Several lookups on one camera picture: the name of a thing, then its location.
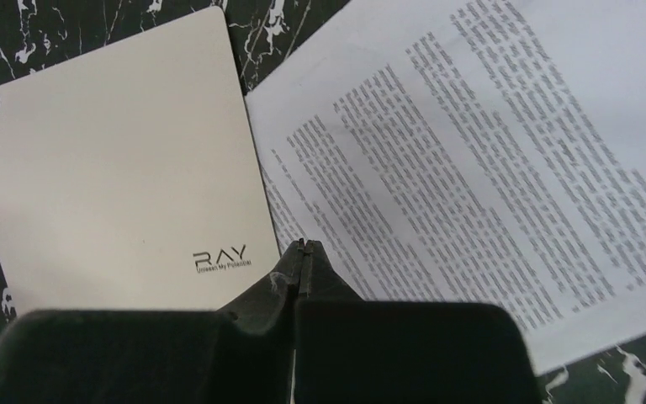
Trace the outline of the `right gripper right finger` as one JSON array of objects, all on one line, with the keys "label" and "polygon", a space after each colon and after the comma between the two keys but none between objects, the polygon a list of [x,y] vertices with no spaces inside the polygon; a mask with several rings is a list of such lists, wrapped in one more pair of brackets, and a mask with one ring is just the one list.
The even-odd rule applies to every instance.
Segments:
[{"label": "right gripper right finger", "polygon": [[295,305],[298,403],[539,403],[521,332],[488,303],[366,301],[319,242],[302,260]]}]

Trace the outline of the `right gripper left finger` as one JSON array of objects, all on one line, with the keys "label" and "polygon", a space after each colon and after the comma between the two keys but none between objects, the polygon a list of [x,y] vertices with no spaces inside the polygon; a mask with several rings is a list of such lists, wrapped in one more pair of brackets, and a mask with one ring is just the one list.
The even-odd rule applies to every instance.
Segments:
[{"label": "right gripper left finger", "polygon": [[287,403],[304,244],[215,311],[43,310],[0,336],[0,403]]}]

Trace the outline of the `beige file folder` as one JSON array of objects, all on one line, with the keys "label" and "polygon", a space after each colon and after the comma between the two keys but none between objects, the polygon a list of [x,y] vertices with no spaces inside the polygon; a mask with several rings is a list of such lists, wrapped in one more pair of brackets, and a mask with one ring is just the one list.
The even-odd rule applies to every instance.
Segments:
[{"label": "beige file folder", "polygon": [[221,8],[0,86],[17,314],[217,309],[278,258]]}]

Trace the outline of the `printed white paper sheet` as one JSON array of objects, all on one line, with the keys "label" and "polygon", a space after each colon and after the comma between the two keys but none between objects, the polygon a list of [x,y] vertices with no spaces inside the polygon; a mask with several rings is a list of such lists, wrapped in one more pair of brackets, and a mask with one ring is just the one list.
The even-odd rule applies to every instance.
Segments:
[{"label": "printed white paper sheet", "polygon": [[246,104],[362,296],[501,306],[540,373],[646,333],[646,1],[352,1]]}]

